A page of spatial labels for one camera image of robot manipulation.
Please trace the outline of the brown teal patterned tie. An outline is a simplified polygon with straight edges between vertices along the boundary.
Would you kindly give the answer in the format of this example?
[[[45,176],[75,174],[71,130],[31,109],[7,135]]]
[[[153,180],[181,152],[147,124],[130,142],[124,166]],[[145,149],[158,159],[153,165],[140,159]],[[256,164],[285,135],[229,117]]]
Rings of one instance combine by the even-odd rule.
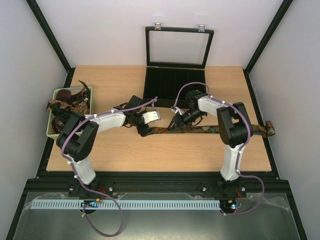
[[[193,125],[183,125],[173,128],[167,127],[149,127],[146,126],[137,128],[138,134],[141,137],[147,137],[150,135],[159,135],[159,134],[219,134],[218,125],[204,125],[204,126],[193,126]],[[263,138],[268,138],[276,134],[275,128],[273,127],[270,121],[265,123],[265,126],[259,124],[252,125],[252,134],[259,135]]]

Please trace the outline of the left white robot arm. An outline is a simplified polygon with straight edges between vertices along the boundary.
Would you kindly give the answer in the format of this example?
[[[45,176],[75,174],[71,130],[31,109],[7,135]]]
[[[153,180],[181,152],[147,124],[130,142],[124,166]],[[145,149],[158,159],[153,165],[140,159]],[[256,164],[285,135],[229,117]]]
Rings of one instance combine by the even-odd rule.
[[[59,134],[56,144],[61,155],[68,159],[74,171],[74,177],[84,185],[89,185],[96,177],[89,158],[98,133],[122,126],[147,129],[148,123],[161,119],[155,110],[157,97],[142,103],[132,96],[128,103],[116,106],[107,112],[83,115],[71,115]]]

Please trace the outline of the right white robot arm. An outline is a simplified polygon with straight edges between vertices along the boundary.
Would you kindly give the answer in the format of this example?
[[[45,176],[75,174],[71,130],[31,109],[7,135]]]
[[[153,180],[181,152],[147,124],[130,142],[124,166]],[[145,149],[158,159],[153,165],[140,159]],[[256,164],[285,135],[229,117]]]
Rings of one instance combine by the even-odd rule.
[[[195,91],[190,92],[188,102],[191,110],[190,116],[177,107],[177,102],[171,110],[181,123],[190,123],[204,114],[217,117],[218,134],[224,143],[224,160],[220,175],[224,180],[218,183],[218,191],[229,196],[236,189],[233,181],[238,179],[240,163],[243,152],[253,135],[253,127],[243,102],[229,103],[214,98],[212,95]]]

